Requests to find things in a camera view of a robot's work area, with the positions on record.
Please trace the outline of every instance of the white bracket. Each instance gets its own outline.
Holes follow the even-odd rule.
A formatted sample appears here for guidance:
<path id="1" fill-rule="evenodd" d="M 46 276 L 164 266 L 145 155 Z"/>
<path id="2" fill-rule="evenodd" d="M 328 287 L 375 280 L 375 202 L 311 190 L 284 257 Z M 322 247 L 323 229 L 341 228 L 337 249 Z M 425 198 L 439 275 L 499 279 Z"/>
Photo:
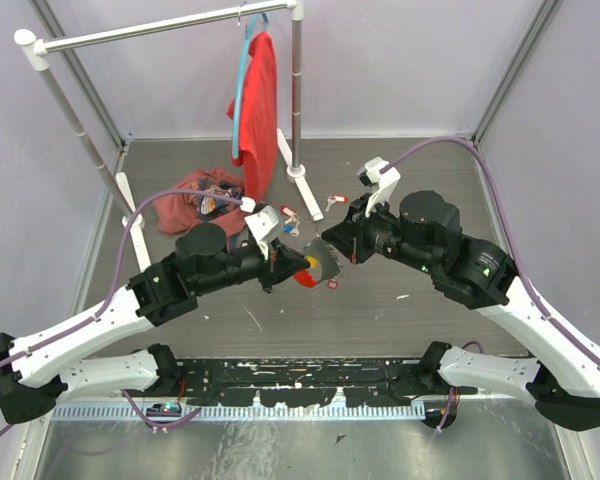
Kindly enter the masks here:
<path id="1" fill-rule="evenodd" d="M 294 22 L 304 20 L 304 0 L 297 0 L 295 3 L 291 10 L 291 20 Z"/>
<path id="2" fill-rule="evenodd" d="M 376 205 L 389 201 L 393 190 L 395 190 L 396 185 L 400 181 L 400 172 L 395 168 L 389 169 L 388 172 L 380 173 L 380 170 L 386 165 L 389 165 L 389 162 L 376 157 L 365 163 L 364 167 L 358 172 L 359 177 L 362 175 L 366 176 L 366 180 L 369 182 L 367 186 L 373 192 L 371 197 L 369 197 L 367 209 L 365 210 L 367 218 L 369 218 Z"/>
<path id="3" fill-rule="evenodd" d="M 284 233 L 284 220 L 278 211 L 267 205 L 258 213 L 245 218 L 254 240 L 265 259 L 269 258 L 269 242 Z"/>
<path id="4" fill-rule="evenodd" d="M 127 203 L 131 207 L 131 210 L 136 209 L 136 205 L 133 202 L 133 195 L 131 194 L 131 187 L 129 186 L 129 179 L 124 172 L 120 172 L 116 175 L 116 183 L 122 191 L 122 195 L 127 200 Z M 127 226 L 127 217 L 122 217 L 122 226 Z M 144 227 L 144 218 L 142 214 L 138 215 L 133 226 L 131 227 L 131 242 L 133 243 L 133 249 L 136 252 L 136 259 L 138 260 L 138 267 L 140 271 L 144 272 L 147 267 L 151 265 L 151 259 L 149 258 L 149 250 L 147 250 L 147 242 L 144 240 L 144 234 L 142 228 Z"/>
<path id="5" fill-rule="evenodd" d="M 300 195 L 302 195 L 302 199 L 307 206 L 307 210 L 309 210 L 311 219 L 314 222 L 322 220 L 324 215 L 318 206 L 318 202 L 316 202 L 316 199 L 313 196 L 313 192 L 311 191 L 309 184 L 307 183 L 306 169 L 304 168 L 304 165 L 300 165 L 297 169 L 293 168 L 291 163 L 291 148 L 289 147 L 287 139 L 284 138 L 284 134 L 280 129 L 278 129 L 278 149 L 280 150 L 282 158 L 287 164 L 287 178 L 290 182 L 295 183 L 298 186 L 298 190 L 300 191 Z"/>
<path id="6" fill-rule="evenodd" d="M 31 30 L 21 29 L 13 35 L 14 41 L 20 45 L 22 51 L 27 56 L 27 60 L 36 72 L 44 72 L 49 69 L 49 62 L 44 58 L 42 40 L 36 39 Z"/>

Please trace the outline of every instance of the red tag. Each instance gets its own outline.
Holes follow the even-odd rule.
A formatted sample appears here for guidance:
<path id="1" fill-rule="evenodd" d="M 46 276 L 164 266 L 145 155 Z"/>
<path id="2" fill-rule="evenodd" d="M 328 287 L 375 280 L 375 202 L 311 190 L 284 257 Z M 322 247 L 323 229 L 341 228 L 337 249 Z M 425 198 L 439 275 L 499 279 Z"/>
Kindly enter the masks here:
<path id="1" fill-rule="evenodd" d="M 296 215 L 296 212 L 291 207 L 287 207 L 286 205 L 280 207 L 280 211 L 284 213 L 287 217 Z"/>

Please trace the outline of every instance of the white cable tray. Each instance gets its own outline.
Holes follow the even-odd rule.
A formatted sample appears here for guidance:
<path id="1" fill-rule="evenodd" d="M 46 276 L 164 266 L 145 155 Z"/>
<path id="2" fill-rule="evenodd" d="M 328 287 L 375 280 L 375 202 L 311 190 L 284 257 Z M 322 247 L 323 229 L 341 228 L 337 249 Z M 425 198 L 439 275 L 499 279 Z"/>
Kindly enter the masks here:
<path id="1" fill-rule="evenodd" d="M 144 402 L 146 408 L 153 402 Z M 183 406 L 186 415 L 196 407 Z M 424 402 L 416 400 L 409 407 L 347 408 L 344 402 L 325 407 L 200 407 L 192 422 L 232 421 L 337 421 L 337 420 L 424 420 Z M 56 407 L 52 421 L 135 421 L 138 416 L 126 401 L 70 402 Z"/>

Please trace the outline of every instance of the table surface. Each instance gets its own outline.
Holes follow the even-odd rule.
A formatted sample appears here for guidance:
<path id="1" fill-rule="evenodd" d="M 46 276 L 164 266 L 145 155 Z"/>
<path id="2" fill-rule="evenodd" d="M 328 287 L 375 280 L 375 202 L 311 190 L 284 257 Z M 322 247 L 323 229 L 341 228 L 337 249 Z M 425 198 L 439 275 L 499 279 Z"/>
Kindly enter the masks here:
<path id="1" fill-rule="evenodd" d="M 302 141 L 302 163 L 319 202 L 331 194 L 350 199 L 364 193 L 356 171 L 369 159 L 391 160 L 413 145 L 414 139 L 342 139 Z M 124 162 L 136 204 L 152 193 L 172 187 L 198 168 L 230 165 L 227 141 L 137 141 Z M 341 221 L 345 205 L 334 205 L 321 222 L 312 222 L 296 187 L 285 176 L 279 159 L 266 201 L 295 208 L 300 236 L 283 241 L 302 250 L 316 233 Z M 393 210 L 404 195 L 436 190 L 458 206 L 464 232 L 494 239 L 484 195 L 473 159 L 457 145 L 434 145 L 405 161 L 393 196 Z M 144 234 L 153 261 L 174 249 L 174 238 L 157 228 L 152 207 L 144 214 Z M 111 281 L 122 233 L 114 207 L 98 254 L 87 303 L 100 301 Z M 138 272 L 128 249 L 121 284 Z M 126 338 L 101 355 L 124 355 L 152 343 L 171 346 L 177 356 L 408 356 L 418 357 L 433 340 L 456 345 L 478 340 L 487 353 L 524 354 L 526 350 L 499 326 L 445 299 L 428 276 L 376 256 L 363 265 L 344 265 L 340 286 L 305 289 L 289 280 L 267 295 L 256 281 L 199 299 L 199 308 L 160 328 Z"/>

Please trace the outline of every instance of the gray floor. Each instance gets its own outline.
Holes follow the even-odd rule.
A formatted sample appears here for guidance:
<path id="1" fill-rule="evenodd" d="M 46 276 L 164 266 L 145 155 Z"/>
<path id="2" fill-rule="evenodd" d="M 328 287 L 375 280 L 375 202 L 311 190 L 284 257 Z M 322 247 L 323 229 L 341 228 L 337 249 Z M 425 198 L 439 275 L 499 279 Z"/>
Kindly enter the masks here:
<path id="1" fill-rule="evenodd" d="M 356 198 L 364 193 L 355 173 L 365 161 L 375 156 L 392 159 L 413 143 L 413 139 L 304 140 L 302 161 L 314 194 L 326 204 L 330 194 Z M 225 141 L 135 142 L 124 171 L 138 203 L 198 168 L 229 165 Z M 301 235 L 285 236 L 284 241 L 301 250 L 316 229 L 340 221 L 346 207 L 335 205 L 325 220 L 311 222 L 282 165 L 280 160 L 266 200 L 277 207 L 290 205 L 300 213 Z M 411 191 L 434 189 L 459 207 L 467 234 L 494 238 L 473 160 L 461 147 L 431 146 L 402 164 L 400 171 L 402 180 L 392 197 L 394 208 Z M 159 260 L 173 250 L 173 239 L 158 232 L 153 209 L 149 208 L 145 219 L 149 253 Z M 114 208 L 90 285 L 89 304 L 101 300 L 107 290 L 121 232 L 120 215 Z M 137 271 L 130 249 L 122 279 Z M 417 357 L 432 340 L 454 344 L 479 340 L 488 353 L 525 353 L 500 327 L 444 299 L 421 273 L 380 257 L 357 267 L 347 265 L 343 273 L 337 290 L 324 285 L 307 290 L 290 280 L 266 295 L 257 282 L 250 282 L 202 297 L 198 310 L 127 338 L 101 354 L 127 354 L 161 342 L 179 356 Z"/>
<path id="2" fill-rule="evenodd" d="M 106 453 L 93 455 L 99 451 Z M 513 400 L 467 398 L 460 403 L 456 422 L 442 434 L 419 421 L 399 420 L 193 421 L 166 435 L 152 435 L 148 428 L 132 421 L 56 421 L 51 423 L 35 478 L 562 480 L 570 477 L 555 429 L 531 405 Z"/>

